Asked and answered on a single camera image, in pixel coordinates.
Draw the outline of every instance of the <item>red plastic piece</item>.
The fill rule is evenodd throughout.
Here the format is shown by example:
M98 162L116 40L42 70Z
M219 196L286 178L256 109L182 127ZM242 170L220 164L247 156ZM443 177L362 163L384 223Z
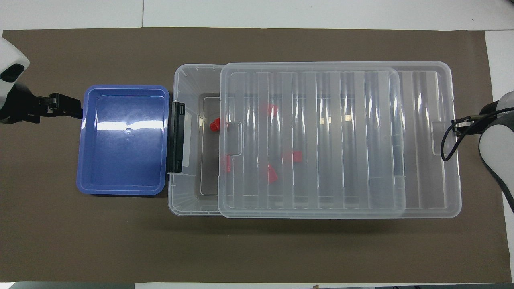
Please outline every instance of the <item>red plastic piece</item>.
M212 131L217 132L219 131L219 117L216 118L211 124L209 125Z
M268 183L271 184L279 179L277 173L275 173L275 169L268 164Z
M269 103L268 104L268 115L269 116L276 116L277 115L277 112L278 112L278 109L279 107L274 105L274 104L271 104Z
M230 173L231 170L232 170L232 167L230 165L230 156L229 155L225 155L225 171L227 173Z
M293 162L301 162L302 161L302 151L293 151L292 152L292 161Z

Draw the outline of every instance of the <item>white floor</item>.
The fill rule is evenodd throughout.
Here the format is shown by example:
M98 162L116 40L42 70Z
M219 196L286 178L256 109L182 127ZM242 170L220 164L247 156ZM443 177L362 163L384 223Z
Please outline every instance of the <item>white floor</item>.
M498 100L514 90L514 4L509 0L0 1L0 33L11 29L116 27L486 30L493 98ZM514 214L505 200L504 209L509 249L514 252ZM513 256L511 253L514 275ZM244 288L308 288L313 285L246 284ZM9 283L0 283L0 289L9 286ZM323 288L343 286L356 284L320 285ZM223 283L136 285L144 289L241 287L241 284Z

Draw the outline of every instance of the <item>black cable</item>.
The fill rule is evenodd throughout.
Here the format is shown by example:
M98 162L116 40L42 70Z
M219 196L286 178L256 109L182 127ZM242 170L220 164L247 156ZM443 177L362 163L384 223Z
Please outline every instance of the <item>black cable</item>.
M449 159L451 159L451 157L453 156L453 154L455 153L455 151L457 150L457 147L458 145L461 144L461 141L464 139L464 137L466 137L466 135L469 133L470 130L474 129L477 125L479 125L482 121L484 121L485 119L491 117L491 116L495 116L497 114L500 114L500 113L504 113L504 112L510 112L510 111L514 111L514 107L508 107L506 109L502 109L502 110L499 110L499 111L495 111L495 112L492 112L492 113L489 113L489 114L486 114L485 116L483 116L481 119L475 121L472 125L470 125L463 133L462 135L457 139L457 142L455 142L455 144L453 145L453 148L450 150L450 153L445 156L445 142L446 142L446 138L448 137L448 134L453 130L453 128L461 123L461 122L466 122L468 121L469 119L471 119L471 116L466 116L466 117L463 117L463 118L460 118L458 120L456 120L454 123L452 123L452 125L446 130L444 136L443 136L443 139L441 140L441 158L443 159L443 161L448 161Z

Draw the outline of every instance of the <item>translucent storage box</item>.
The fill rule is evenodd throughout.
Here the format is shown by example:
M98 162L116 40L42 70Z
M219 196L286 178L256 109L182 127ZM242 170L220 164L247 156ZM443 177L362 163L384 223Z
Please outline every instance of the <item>translucent storage box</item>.
M444 63L184 65L174 100L186 104L188 160L170 175L174 213L352 219L460 211L457 157L438 154L454 119ZM221 129L212 132L217 117Z

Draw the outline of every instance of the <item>white tile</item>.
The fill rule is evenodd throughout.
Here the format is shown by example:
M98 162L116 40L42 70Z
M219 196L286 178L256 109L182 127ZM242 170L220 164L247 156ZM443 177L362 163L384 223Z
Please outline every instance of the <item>white tile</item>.
M145 0L144 27L514 29L507 0Z
M141 27L143 0L1 0L0 30Z
M514 31L486 31L485 40L491 71L492 98L498 100L505 93L514 91ZM501 192L499 187L494 191ZM505 197L503 210L510 251L510 272L514 277L514 213Z

